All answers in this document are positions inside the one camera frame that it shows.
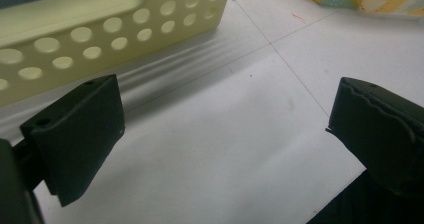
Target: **perforated basket wall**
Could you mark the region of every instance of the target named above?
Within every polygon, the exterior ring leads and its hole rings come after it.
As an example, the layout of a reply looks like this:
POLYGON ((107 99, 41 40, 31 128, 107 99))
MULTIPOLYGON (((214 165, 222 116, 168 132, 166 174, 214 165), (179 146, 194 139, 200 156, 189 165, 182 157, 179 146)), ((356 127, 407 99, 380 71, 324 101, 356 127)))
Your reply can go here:
POLYGON ((0 106, 211 30, 226 2, 135 0, 0 38, 0 106))

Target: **basket hole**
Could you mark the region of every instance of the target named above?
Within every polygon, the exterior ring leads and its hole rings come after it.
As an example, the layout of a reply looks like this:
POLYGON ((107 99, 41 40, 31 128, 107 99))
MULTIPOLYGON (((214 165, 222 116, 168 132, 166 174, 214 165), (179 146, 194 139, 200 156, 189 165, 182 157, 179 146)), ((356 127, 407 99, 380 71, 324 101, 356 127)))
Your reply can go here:
POLYGON ((174 21, 167 21, 162 25, 162 32, 165 34, 168 34, 172 32, 175 28, 175 22, 174 21))
POLYGON ((51 37, 44 37, 34 42, 35 48, 42 53, 51 53, 59 50, 60 43, 51 37))
POLYGON ((15 49, 2 49, 0 50, 0 63, 1 64, 16 64, 24 60, 22 52, 15 49))
POLYGON ((122 50, 128 45, 128 39, 125 37, 119 37, 112 41, 110 44, 113 50, 122 50))
POLYGON ((146 8, 136 11, 133 15, 133 19, 136 23, 142 24, 149 20, 150 11, 146 8))
POLYGON ((43 75, 43 71, 38 67, 27 67, 20 70, 18 74, 25 80, 35 80, 43 75))
POLYGON ((89 47, 85 49, 83 55, 89 60, 98 58, 102 54, 102 49, 100 47, 89 47))
POLYGON ((87 42, 93 37, 93 31, 88 27, 78 27, 71 32, 71 38, 75 42, 87 42))
POLYGON ((0 91, 5 90, 9 87, 9 82, 5 79, 0 79, 0 91))
POLYGON ((217 12, 218 12, 218 8, 212 7, 205 12, 205 18, 210 19, 210 18, 214 17, 217 12))
POLYGON ((122 20, 118 17, 109 18, 103 23, 103 28, 109 33, 118 32, 122 28, 122 20))
POLYGON ((63 69, 70 68, 74 64, 74 61, 70 57, 59 57, 54 59, 52 63, 53 63, 53 66, 56 67, 57 69, 63 70, 63 69))
POLYGON ((151 29, 144 29, 137 34, 137 39, 139 41, 147 41, 152 38, 152 34, 153 32, 151 29))
POLYGON ((184 25, 191 26, 196 22, 197 15, 192 13, 184 18, 184 25))
POLYGON ((197 6, 197 4, 199 4, 200 0, 185 0, 185 4, 187 7, 192 8, 197 6))
POLYGON ((164 16, 171 15, 174 13, 176 6, 177 3, 175 1, 167 1, 161 6, 160 13, 164 16))

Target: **plastic basket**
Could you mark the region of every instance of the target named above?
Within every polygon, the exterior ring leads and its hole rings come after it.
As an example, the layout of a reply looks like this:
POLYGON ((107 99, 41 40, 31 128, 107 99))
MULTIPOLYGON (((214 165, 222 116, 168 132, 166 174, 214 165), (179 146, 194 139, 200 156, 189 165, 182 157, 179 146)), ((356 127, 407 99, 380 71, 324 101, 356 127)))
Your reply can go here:
POLYGON ((0 25, 11 27, 0 31, 0 106, 211 30, 219 25, 227 3, 120 0, 108 6, 108 0, 98 0, 87 7, 85 1, 43 0, 0 10, 0 25), (40 10, 43 6, 50 13, 40 10), (61 17, 70 6, 76 8, 61 17), (38 16, 31 19, 23 13, 38 16))

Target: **white table surface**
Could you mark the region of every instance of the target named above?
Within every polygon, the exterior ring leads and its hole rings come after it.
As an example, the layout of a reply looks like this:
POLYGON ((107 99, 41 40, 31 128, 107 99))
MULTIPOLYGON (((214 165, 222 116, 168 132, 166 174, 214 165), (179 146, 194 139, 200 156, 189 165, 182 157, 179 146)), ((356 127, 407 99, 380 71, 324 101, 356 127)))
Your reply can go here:
MULTIPOLYGON (((324 131, 341 77, 424 106, 424 24, 311 0, 228 0, 218 29, 117 73, 127 130, 47 224, 306 223, 363 170, 324 131)), ((0 136, 75 84, 0 109, 0 136)))

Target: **screw hole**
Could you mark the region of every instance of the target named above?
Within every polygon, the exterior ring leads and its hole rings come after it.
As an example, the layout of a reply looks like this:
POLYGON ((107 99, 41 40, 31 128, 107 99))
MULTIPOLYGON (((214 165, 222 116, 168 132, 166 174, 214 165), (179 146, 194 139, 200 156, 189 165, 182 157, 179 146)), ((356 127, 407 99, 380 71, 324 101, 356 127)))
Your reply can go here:
POLYGON ((35 124, 36 124, 37 126, 46 126, 46 125, 47 125, 47 124, 49 124, 51 121, 52 121, 52 120, 51 120, 51 119, 49 119, 49 118, 44 118, 44 119, 38 120, 35 124))

